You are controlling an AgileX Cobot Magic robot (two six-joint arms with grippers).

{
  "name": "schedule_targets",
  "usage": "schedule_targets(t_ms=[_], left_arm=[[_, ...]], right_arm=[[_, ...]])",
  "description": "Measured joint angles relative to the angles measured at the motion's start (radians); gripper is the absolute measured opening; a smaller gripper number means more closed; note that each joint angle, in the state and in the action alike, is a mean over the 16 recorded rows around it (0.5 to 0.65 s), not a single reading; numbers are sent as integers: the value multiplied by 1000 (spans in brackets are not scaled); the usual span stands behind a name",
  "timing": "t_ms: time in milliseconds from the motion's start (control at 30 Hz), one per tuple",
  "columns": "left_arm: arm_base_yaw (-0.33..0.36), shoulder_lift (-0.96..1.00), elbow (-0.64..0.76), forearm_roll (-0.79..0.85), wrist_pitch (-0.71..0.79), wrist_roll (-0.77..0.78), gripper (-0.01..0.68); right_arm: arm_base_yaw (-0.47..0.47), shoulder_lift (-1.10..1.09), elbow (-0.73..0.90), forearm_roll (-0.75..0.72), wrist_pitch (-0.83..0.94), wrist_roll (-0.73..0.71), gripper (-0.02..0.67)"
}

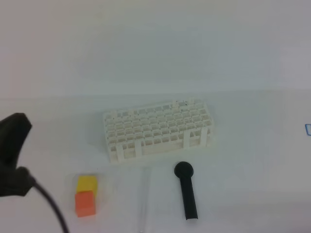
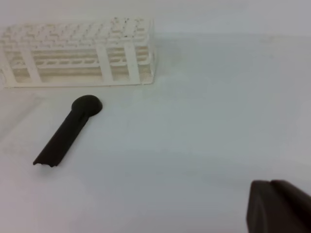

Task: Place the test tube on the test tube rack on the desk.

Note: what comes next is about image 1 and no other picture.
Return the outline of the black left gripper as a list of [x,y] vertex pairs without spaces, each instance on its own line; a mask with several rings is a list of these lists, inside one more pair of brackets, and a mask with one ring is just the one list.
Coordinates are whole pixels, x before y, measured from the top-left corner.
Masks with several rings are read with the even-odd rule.
[[32,188],[30,173],[17,167],[19,154],[32,128],[24,113],[14,113],[0,121],[0,196],[24,197]]

